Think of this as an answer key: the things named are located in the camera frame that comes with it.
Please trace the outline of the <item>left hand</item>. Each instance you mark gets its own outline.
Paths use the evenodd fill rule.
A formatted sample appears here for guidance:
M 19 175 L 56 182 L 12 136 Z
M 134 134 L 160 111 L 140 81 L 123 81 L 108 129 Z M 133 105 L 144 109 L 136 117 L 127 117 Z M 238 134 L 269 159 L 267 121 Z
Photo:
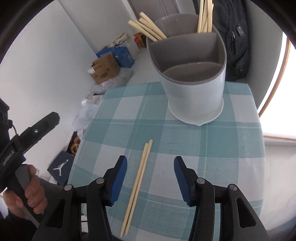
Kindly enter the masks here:
M 40 179 L 36 175 L 37 171 L 33 165 L 29 165 L 30 183 L 25 190 L 25 197 L 28 200 L 28 205 L 31 207 L 35 214 L 41 214 L 47 207 L 47 199 L 45 196 L 45 190 L 40 185 Z M 3 193 L 3 198 L 8 210 L 15 216 L 29 219 L 21 210 L 23 202 L 15 192 L 7 189 Z

